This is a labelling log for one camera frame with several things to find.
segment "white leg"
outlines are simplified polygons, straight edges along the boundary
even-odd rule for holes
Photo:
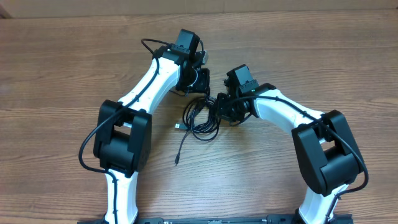
[[[337,187],[330,195],[324,197],[322,194],[316,194],[310,188],[307,189],[304,202],[298,212],[306,224],[324,224],[326,214],[330,208],[335,194],[347,189],[348,184]]]
[[[134,172],[130,178],[125,178],[124,174],[109,170],[118,179],[118,195],[116,198],[116,209],[118,215],[118,223],[132,224],[137,218],[138,209],[136,205],[136,190],[137,190],[137,177],[138,172]],[[114,224],[113,214],[113,195],[114,184],[112,177],[105,174],[108,183],[108,211],[105,215],[105,221],[109,224]]]

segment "tabletop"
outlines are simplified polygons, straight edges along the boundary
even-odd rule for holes
[[[106,212],[103,174],[78,148],[106,99],[149,68],[140,39],[197,33],[209,53],[211,95],[246,64],[261,83],[314,110],[341,111],[369,169],[336,213],[397,223],[398,11],[110,16],[0,20],[0,223],[76,223]],[[258,217],[303,201],[292,138],[268,121],[222,122],[217,138],[189,136],[178,166],[186,98],[166,95],[153,115],[152,152],[139,174],[141,217]],[[89,144],[84,160],[99,167]],[[363,181],[358,175],[352,186]]]

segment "robotic hand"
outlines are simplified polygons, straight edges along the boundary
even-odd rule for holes
[[[119,102],[106,100],[99,110],[98,126],[85,139],[79,152],[81,165],[91,171],[106,174],[108,183],[108,211],[101,219],[81,224],[158,224],[159,222],[209,223],[210,220],[138,219],[136,185],[138,173],[144,168],[149,153],[152,114],[165,94],[175,86],[185,93],[210,93],[210,72],[202,68],[207,52],[199,37],[181,30],[175,44],[158,40],[161,46],[153,52],[152,65],[137,86]],[[197,52],[199,42],[202,51]],[[338,111],[322,113],[308,109],[286,98],[271,84],[259,85],[247,66],[227,73],[224,81],[228,93],[219,93],[214,116],[230,122],[247,119],[246,113],[273,122],[294,139],[301,174],[308,185],[304,203],[295,215],[268,215],[261,218],[226,219],[238,223],[352,223],[351,215],[333,217],[333,209],[340,195],[347,193],[348,184],[367,170],[345,117]],[[129,126],[130,135],[114,126]],[[84,164],[83,149],[96,134],[94,155],[103,168]],[[321,143],[335,141],[335,146],[323,152]]]

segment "wooden table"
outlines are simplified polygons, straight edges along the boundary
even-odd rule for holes
[[[141,38],[196,32],[211,91],[243,63],[259,83],[316,110],[344,112],[370,183],[337,213],[397,223],[398,11],[266,12],[0,20],[0,223],[76,223],[106,211],[106,182],[78,148],[105,99],[146,73]],[[305,189],[291,137],[267,121],[222,123],[215,141],[174,129],[192,98],[167,95],[154,114],[152,152],[139,175],[142,217],[255,217],[293,213]],[[85,161],[98,167],[92,144]],[[353,185],[363,181],[360,175]]]

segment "robotic arm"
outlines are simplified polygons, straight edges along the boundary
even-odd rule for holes
[[[103,126],[96,133],[94,155],[99,158],[100,166],[116,177],[117,187],[114,188],[113,177],[106,174],[108,183],[106,215],[102,220],[79,223],[113,224],[116,223],[116,217],[118,223],[122,224],[135,222],[158,224],[159,221],[163,221],[161,218],[137,219],[137,176],[144,168],[150,153],[152,114],[165,94],[174,86],[176,90],[185,93],[210,92],[209,70],[201,67],[206,63],[208,56],[203,49],[197,52],[199,41],[199,37],[193,32],[181,30],[175,44],[161,46],[153,53],[154,58],[150,69],[133,90],[118,102],[106,100],[101,105],[98,125]],[[153,82],[142,93],[154,75]],[[334,220],[338,220],[338,223],[352,223],[350,216],[333,218],[333,212],[327,215],[331,206],[331,211],[334,209],[334,195],[345,190],[348,184],[355,180],[356,176],[362,172],[361,166],[350,151],[339,142],[335,142],[335,147],[323,152],[320,144],[334,139],[317,122],[309,118],[319,119],[328,125],[360,156],[344,116],[338,111],[324,114],[308,109],[286,98],[271,84],[266,83],[260,86],[252,78],[245,65],[228,72],[227,76],[228,79],[224,81],[224,84],[228,92],[218,94],[217,110],[214,116],[233,122],[242,121],[246,113],[251,113],[257,118],[274,123],[286,133],[291,134],[294,139],[298,164],[308,190],[304,203],[297,210],[296,215],[284,215],[280,220],[286,222],[282,223],[317,224],[325,221],[332,223]],[[137,102],[129,108],[123,107],[138,94],[141,97]],[[119,116],[111,122],[104,122],[121,109],[123,112]],[[131,128],[130,135],[114,129],[114,126],[122,125]],[[275,220],[275,215],[260,219],[260,223],[266,224],[264,220],[266,222],[269,220],[271,223],[271,218]],[[186,223],[184,220],[174,220],[174,222],[175,224]]]

